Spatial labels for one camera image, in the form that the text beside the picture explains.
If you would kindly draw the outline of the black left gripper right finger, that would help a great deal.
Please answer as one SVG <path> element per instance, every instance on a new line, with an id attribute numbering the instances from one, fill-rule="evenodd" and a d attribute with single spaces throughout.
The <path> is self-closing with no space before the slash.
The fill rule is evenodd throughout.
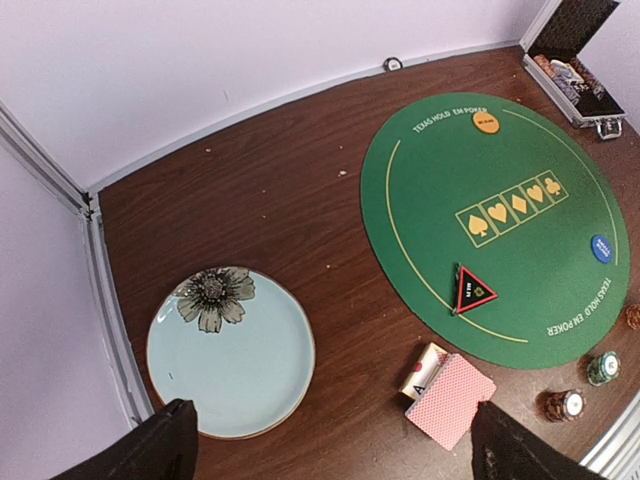
<path id="1" fill-rule="evenodd" d="M 603 479 L 556 451 L 490 401 L 479 404 L 470 431 L 474 479 Z"/>

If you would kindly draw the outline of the green chip stack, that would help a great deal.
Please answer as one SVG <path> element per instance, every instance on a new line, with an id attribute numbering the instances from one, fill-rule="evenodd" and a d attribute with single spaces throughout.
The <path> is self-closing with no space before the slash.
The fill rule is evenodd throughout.
<path id="1" fill-rule="evenodd" d="M 621 362 L 614 351 L 607 351 L 592 358 L 586 376 L 590 385 L 598 387 L 615 380 L 620 373 Z"/>

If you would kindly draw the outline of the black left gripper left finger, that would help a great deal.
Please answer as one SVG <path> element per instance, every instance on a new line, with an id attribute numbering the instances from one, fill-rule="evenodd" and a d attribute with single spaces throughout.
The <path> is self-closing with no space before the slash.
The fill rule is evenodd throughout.
<path id="1" fill-rule="evenodd" d="M 198 455 L 197 412 L 174 399 L 116 443 L 58 474 L 58 479 L 192 479 Z"/>

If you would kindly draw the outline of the blue small blind button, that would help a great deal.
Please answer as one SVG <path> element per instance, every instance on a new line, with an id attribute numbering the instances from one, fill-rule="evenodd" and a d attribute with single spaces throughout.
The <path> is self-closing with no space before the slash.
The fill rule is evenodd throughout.
<path id="1" fill-rule="evenodd" d="M 598 234 L 591 238 L 591 250 L 600 263 L 609 264 L 614 260 L 614 246 L 603 235 Z"/>

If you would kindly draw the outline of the orange chip stack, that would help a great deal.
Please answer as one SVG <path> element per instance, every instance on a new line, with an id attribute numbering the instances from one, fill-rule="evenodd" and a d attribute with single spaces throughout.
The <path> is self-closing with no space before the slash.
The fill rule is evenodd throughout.
<path id="1" fill-rule="evenodd" d="M 633 330 L 640 329 L 640 305 L 630 304 L 624 310 L 626 324 Z"/>

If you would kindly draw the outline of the black red triangular dealer marker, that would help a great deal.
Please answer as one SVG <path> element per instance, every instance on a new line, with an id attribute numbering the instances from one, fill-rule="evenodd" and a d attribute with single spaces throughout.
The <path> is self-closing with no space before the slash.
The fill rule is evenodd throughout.
<path id="1" fill-rule="evenodd" d="M 498 293 L 462 264 L 456 265 L 453 315 L 461 315 L 499 297 Z"/>

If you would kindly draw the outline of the orange big blind button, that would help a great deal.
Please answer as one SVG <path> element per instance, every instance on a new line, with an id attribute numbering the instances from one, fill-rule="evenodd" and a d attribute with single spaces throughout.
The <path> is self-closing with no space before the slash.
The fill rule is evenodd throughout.
<path id="1" fill-rule="evenodd" d="M 500 130 L 499 120 L 489 112 L 475 112 L 472 121 L 475 127 L 485 134 L 496 134 Z"/>

